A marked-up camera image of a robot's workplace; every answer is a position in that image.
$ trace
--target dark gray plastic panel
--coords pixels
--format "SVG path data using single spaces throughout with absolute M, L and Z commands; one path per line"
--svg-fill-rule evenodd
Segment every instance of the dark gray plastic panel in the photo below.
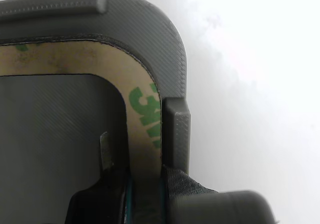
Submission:
M 263 197 L 254 192 L 201 194 L 176 198 L 168 224 L 275 224 Z
M 75 13 L 104 13 L 107 0 L 6 0 L 0 3 L 0 21 Z
M 191 115 L 187 102 L 166 98 L 162 108 L 162 163 L 188 173 Z
M 0 127 L 3 224 L 64 223 L 70 198 L 100 178 L 103 132 L 128 159 L 125 103 L 97 76 L 0 77 Z
M 19 9 L 39 6 L 45 0 L 1 1 L 0 9 Z M 61 10 L 65 0 L 50 0 L 60 3 Z M 162 100 L 168 97 L 181 98 L 182 107 L 170 107 L 163 113 L 179 113 L 174 125 L 178 129 L 168 132 L 162 142 L 170 142 L 169 148 L 162 151 L 163 156 L 174 157 L 171 167 L 188 171 L 190 119 L 185 109 L 187 60 L 182 40 L 171 21 L 154 5 L 145 0 L 83 0 L 93 2 L 91 13 L 81 13 L 68 9 L 69 15 L 61 15 L 58 10 L 50 16 L 35 17 L 37 12 L 26 12 L 0 18 L 0 45 L 54 42 L 67 40 L 94 40 L 116 46 L 134 56 L 152 75 Z M 167 130 L 170 123 L 164 124 Z
M 17 2 L 30 6 L 34 0 L 15 0 Z M 49 40 L 59 41 L 63 40 L 62 36 L 72 39 L 73 35 L 79 34 L 82 34 L 82 40 L 86 40 L 86 34 L 87 40 L 94 40 L 92 34 L 99 34 L 116 40 L 117 46 L 123 44 L 125 50 L 142 61 L 156 79 L 162 98 L 185 97 L 186 53 L 171 21 L 145 0 L 106 0 L 106 3 L 104 14 L 44 16 L 0 22 L 0 44 L 28 43 L 32 42 L 31 37 L 48 36 Z

